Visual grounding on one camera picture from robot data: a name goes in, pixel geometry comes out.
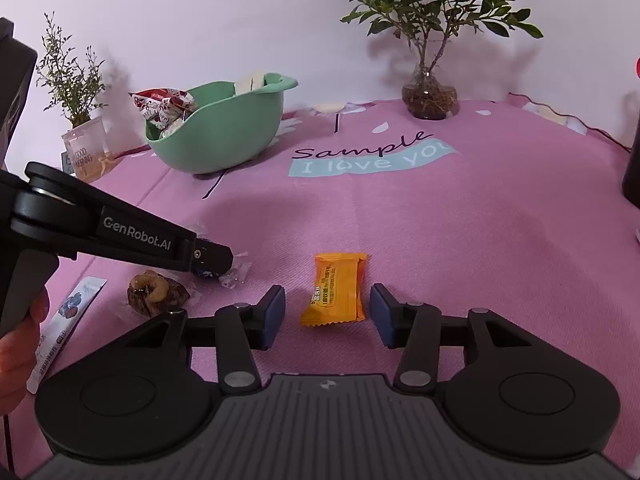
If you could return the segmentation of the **person's left hand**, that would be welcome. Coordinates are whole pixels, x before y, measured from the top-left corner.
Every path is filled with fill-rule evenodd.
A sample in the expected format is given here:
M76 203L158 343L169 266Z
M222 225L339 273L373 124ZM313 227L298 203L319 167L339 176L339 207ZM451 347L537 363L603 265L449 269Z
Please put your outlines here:
M26 394L26 382L36 365L40 325L49 313L49 296L43 288L29 314L0 340L0 413L10 414Z

